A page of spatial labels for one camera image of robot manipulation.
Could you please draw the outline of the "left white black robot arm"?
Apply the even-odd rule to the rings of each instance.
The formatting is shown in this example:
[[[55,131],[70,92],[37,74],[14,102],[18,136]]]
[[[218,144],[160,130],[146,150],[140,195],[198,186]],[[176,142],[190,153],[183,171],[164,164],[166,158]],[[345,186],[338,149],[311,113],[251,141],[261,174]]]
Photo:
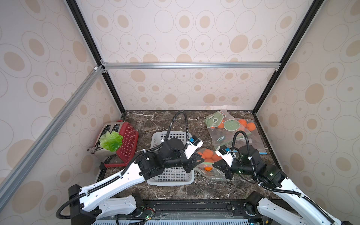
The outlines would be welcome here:
[[[105,209],[108,199],[129,187],[161,175],[167,168],[182,167],[186,173],[202,163],[203,158],[196,153],[203,141],[193,136],[182,142],[177,138],[169,138],[173,124],[182,114],[185,119],[185,128],[188,129],[188,117],[185,111],[178,111],[167,130],[166,136],[156,147],[143,150],[120,172],[89,186],[73,185],[68,190],[69,200],[56,212],[58,219],[69,219],[73,225],[90,225],[99,218]]]

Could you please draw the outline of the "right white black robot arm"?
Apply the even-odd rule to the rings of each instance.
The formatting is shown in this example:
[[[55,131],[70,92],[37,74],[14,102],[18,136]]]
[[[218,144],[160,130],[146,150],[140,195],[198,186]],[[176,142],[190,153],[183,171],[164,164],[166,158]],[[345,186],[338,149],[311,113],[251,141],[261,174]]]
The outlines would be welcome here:
[[[340,221],[302,192],[293,181],[275,165],[265,164],[257,149],[249,143],[244,131],[237,131],[231,147],[217,147],[216,154],[222,160],[214,167],[232,179],[235,174],[248,175],[255,184],[271,191],[288,203],[296,213],[292,213],[260,193],[252,192],[244,202],[244,210],[249,216],[265,216],[282,225],[349,225],[349,221]]]

